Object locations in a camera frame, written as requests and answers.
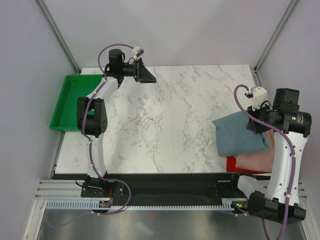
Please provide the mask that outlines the blue grey t shirt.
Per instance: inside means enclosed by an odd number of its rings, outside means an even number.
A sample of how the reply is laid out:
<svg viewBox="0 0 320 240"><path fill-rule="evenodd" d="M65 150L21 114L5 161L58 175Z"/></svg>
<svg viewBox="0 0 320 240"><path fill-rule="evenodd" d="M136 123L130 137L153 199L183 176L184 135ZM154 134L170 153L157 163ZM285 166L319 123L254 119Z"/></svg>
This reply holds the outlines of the blue grey t shirt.
<svg viewBox="0 0 320 240"><path fill-rule="evenodd" d="M220 157L230 157L270 149L267 137L263 133L254 133L247 129L249 117L242 111L215 119L216 149Z"/></svg>

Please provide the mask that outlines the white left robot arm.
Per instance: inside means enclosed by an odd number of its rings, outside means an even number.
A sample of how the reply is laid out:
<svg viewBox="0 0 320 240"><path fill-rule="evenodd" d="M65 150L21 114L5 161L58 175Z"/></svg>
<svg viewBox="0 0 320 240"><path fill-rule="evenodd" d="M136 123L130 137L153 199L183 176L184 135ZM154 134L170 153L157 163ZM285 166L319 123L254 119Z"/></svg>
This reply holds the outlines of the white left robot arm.
<svg viewBox="0 0 320 240"><path fill-rule="evenodd" d="M101 67L102 79L92 93L77 99L77 127L88 140L88 169L82 185L81 197L111 197L111 184L107 180L107 168L104 161L103 139L108 126L105 101L117 91L126 77L132 77L137 83L155 84L156 78L145 67L142 47L131 47L133 56L126 61L125 53L118 44L107 46L109 62Z"/></svg>

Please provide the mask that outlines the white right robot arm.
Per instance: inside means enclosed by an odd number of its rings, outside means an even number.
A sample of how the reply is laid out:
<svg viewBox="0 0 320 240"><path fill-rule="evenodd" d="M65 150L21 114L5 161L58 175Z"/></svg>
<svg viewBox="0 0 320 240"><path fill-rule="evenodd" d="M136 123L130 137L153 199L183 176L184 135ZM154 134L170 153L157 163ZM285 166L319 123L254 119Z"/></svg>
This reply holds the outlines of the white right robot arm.
<svg viewBox="0 0 320 240"><path fill-rule="evenodd" d="M252 105L243 113L249 117L247 128L256 134L273 130L275 152L267 188L256 178L240 175L229 184L235 197L248 198L248 213L284 225L301 222L306 210L300 207L298 193L301 160L311 132L312 116L300 111L299 90L278 88L272 105L263 87L248 88L245 96Z"/></svg>

